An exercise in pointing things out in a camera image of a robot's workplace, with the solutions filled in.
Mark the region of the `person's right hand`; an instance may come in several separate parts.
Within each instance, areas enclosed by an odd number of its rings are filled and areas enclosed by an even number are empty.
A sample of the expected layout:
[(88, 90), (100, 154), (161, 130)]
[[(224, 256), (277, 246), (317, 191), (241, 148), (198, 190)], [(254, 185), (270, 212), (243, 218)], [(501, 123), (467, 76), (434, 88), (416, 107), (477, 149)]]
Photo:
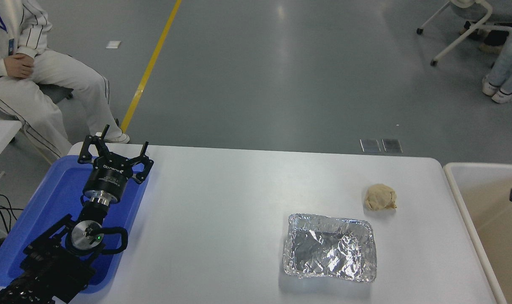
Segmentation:
[(3, 59), (5, 64), (5, 70), (7, 76), (15, 77), (19, 79), (26, 79), (23, 77), (21, 73), (22, 62), (21, 59), (24, 57), (24, 54), (14, 54), (9, 57)]

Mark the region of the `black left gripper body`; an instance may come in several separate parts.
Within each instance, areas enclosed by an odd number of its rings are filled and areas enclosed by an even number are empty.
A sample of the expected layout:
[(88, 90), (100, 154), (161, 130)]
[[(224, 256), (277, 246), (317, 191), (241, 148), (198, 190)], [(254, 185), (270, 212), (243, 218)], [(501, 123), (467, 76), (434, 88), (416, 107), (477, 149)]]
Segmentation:
[(83, 194), (91, 198), (95, 194), (107, 193), (112, 201), (119, 201), (132, 175), (132, 164), (127, 157), (97, 157), (92, 162), (92, 172), (83, 188)]

